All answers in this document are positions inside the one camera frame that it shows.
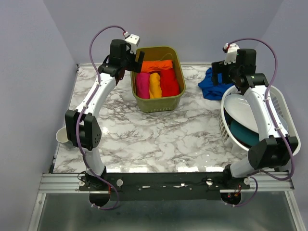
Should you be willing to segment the pink rolled t shirt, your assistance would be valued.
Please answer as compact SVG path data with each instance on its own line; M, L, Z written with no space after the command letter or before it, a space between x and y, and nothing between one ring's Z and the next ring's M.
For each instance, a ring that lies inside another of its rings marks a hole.
M135 77L135 83L137 96L142 99L150 99L150 74L138 73Z

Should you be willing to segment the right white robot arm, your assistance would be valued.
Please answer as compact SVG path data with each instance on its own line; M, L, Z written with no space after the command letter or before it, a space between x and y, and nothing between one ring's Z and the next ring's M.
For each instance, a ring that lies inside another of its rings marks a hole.
M239 183L239 178L266 168L287 165L299 141L281 124L266 76L256 73L256 50L241 49L235 43L223 50L225 60L212 63L212 81L218 84L218 75L221 74L223 83L235 85L249 103L259 133L259 143L248 150L247 157L231 164L230 172L222 175L222 185L231 189Z

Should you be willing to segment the orange rolled t shirt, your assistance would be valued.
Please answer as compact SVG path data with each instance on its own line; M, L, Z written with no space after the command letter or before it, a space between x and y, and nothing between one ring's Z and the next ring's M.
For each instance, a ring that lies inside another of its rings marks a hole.
M169 70L173 68L173 60L160 61L144 61L142 63L142 73L160 72L162 70Z

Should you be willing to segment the white plastic laundry basket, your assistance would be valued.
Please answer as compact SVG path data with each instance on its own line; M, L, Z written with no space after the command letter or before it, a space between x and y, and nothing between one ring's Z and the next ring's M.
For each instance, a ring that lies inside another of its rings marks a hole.
M224 109L223 101L224 98L230 94L240 94L235 86L230 87L226 90L221 100L221 113L219 116L219 131L223 140L223 143L226 147L231 148L231 152L240 156L246 154L249 150L249 147L243 145L240 141L238 141L230 131L230 124L227 122L228 119L233 119ZM288 130L290 136L295 136L299 138L295 125L293 123L291 114L285 102L284 96L282 93L275 87L272 86L270 89L270 97L272 99L274 108L277 112L281 120L281 124L285 129Z

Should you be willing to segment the blue printed t shirt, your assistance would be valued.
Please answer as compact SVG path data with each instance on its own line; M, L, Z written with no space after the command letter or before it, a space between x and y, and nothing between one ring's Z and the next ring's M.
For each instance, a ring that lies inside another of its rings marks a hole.
M218 74L218 85L214 85L212 80L212 68L208 68L205 73L205 78L198 83L198 87L202 90L203 97L211 101L221 101L222 96L227 89L233 86L232 83L222 83L222 76Z

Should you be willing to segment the teal round plate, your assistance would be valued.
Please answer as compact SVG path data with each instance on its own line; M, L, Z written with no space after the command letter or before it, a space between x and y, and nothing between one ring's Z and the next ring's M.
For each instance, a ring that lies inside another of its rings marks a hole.
M247 129L235 120L230 123L230 131L238 141L247 147L252 147L259 143L258 133Z

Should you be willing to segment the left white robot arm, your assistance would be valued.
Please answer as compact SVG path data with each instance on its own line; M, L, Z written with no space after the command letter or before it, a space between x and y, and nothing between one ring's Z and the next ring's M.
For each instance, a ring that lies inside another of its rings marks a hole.
M112 40L109 55L95 68L97 78L87 96L75 110L65 113L68 140L81 151L86 173L92 175L90 184L96 190L102 190L107 183L103 175L105 165L98 149L102 138L98 114L107 96L123 79L125 71L141 72L144 52L137 54L139 42L140 37L133 34L124 40Z

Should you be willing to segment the white round plate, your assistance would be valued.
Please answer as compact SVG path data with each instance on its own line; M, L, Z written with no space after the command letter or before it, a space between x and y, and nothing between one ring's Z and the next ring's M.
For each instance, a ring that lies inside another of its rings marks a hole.
M264 138L266 136L278 137L269 113L264 104L258 104L259 97L248 99L252 102L249 104L247 99L240 94L230 94L224 98L223 107L226 112L239 124L247 129L260 133Z

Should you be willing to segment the red rolled t shirt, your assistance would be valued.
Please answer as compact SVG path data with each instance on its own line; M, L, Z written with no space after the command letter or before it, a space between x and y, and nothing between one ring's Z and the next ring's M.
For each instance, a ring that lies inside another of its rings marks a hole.
M160 86L162 97L172 97L180 94L180 87L174 69L160 71Z

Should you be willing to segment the yellow rolled t shirt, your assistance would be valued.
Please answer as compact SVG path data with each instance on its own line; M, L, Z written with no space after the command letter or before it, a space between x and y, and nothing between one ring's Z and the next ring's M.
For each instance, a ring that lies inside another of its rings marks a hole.
M156 99L162 97L162 90L160 86L160 75L158 73L150 74L150 87L149 94L150 99Z

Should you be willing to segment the aluminium frame rail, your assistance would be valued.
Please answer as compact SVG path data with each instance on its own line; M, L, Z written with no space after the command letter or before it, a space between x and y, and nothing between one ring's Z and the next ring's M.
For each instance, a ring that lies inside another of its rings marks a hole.
M253 177L258 182L259 192L287 192L295 189L291 180L275 180L265 173L257 173ZM79 190L76 173L44 174L38 189L39 193L87 193Z

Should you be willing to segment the olive green plastic bin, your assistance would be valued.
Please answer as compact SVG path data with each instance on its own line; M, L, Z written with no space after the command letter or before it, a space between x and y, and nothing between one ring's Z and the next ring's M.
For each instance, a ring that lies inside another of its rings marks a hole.
M175 69L176 78L180 87L180 94L177 96L164 97L159 99L142 99L137 96L136 92L135 77L137 73L131 72L131 90L137 101L137 106L144 113L175 110L180 103L181 96L186 91L186 84L177 52L168 46L147 47L138 48L137 56L139 56L141 51L145 53L144 61L158 61L167 59L171 59L173 61L173 68Z

